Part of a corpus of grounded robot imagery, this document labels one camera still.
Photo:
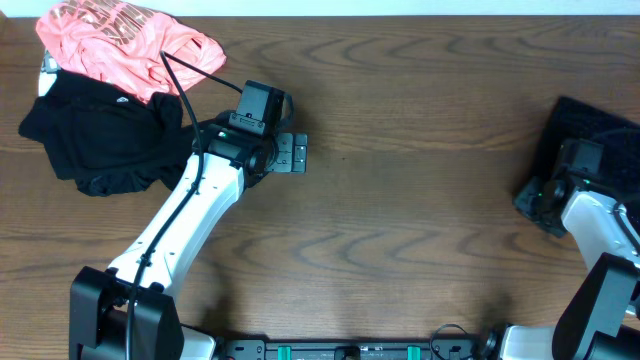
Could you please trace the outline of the black knit skirt with buttons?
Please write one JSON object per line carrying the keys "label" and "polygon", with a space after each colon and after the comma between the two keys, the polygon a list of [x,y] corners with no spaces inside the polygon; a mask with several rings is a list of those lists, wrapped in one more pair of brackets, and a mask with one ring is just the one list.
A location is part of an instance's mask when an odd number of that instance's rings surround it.
{"label": "black knit skirt with buttons", "polygon": [[577,190],[614,199],[639,229],[639,125],[570,97],[555,103],[530,179],[514,198],[525,217],[558,237],[562,209]]}

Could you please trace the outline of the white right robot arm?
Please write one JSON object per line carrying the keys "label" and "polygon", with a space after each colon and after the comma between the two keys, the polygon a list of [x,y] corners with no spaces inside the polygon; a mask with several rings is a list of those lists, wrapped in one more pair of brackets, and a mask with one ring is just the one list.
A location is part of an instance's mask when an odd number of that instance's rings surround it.
{"label": "white right robot arm", "polygon": [[634,194],[603,178],[531,178],[517,210],[554,235],[570,234],[588,269],[557,323],[506,328],[501,359],[636,359],[639,332],[624,325],[639,313],[639,234],[625,203]]}

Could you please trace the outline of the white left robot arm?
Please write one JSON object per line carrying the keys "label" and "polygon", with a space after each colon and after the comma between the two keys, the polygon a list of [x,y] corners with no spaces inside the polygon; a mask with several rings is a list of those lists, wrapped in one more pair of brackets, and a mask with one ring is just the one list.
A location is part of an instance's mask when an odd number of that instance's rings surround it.
{"label": "white left robot arm", "polygon": [[181,323],[176,303],[216,223],[269,173],[303,174],[304,133],[211,124],[179,183],[106,270],[84,267],[70,289],[72,359],[211,359],[215,339]]}

